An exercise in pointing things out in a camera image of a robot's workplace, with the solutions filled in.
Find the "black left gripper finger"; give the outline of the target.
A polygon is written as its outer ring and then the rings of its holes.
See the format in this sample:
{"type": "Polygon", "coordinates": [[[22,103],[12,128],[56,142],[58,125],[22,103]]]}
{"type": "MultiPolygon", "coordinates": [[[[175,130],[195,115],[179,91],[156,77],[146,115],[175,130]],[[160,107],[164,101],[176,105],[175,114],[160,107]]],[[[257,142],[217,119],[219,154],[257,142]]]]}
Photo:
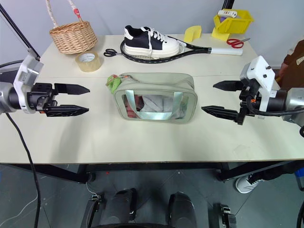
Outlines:
{"type": "Polygon", "coordinates": [[[77,106],[77,105],[59,105],[49,106],[45,109],[47,117],[69,117],[82,115],[89,111],[89,108],[77,106]]]}
{"type": "Polygon", "coordinates": [[[90,92],[88,88],[75,84],[55,83],[54,87],[55,87],[54,89],[58,94],[81,95],[90,92]]]}

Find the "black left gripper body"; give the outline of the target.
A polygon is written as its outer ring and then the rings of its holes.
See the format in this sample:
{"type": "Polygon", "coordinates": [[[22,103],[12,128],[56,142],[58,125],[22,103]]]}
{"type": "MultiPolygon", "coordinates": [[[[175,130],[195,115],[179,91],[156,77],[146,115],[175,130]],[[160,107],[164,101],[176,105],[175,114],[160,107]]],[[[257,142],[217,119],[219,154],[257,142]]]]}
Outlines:
{"type": "Polygon", "coordinates": [[[50,83],[35,83],[27,92],[28,105],[32,110],[44,112],[49,107],[57,106],[55,90],[50,83]]]}

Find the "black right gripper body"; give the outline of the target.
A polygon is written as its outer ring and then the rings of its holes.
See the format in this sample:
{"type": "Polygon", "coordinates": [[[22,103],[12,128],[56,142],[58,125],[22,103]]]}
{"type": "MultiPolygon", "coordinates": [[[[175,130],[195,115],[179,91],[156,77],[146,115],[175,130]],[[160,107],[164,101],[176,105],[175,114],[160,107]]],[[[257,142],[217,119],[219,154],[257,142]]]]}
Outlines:
{"type": "Polygon", "coordinates": [[[237,124],[242,125],[247,115],[254,116],[247,107],[247,98],[253,99],[259,90],[259,83],[255,79],[250,79],[240,92],[240,110],[237,115],[237,124]]]}

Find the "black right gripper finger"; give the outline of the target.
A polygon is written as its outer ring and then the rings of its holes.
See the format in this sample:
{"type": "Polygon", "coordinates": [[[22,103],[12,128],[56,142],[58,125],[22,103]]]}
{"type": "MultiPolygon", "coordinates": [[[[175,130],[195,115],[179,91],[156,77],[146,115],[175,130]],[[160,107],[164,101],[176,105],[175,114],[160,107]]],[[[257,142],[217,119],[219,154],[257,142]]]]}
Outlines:
{"type": "Polygon", "coordinates": [[[217,118],[232,120],[234,122],[238,121],[239,113],[235,110],[229,110],[229,109],[225,109],[222,106],[215,106],[215,105],[203,106],[201,107],[201,109],[204,112],[217,118]]]}
{"type": "Polygon", "coordinates": [[[218,82],[213,85],[213,88],[217,88],[223,91],[240,91],[244,87],[244,84],[241,81],[235,81],[235,80],[225,80],[218,82]]]}

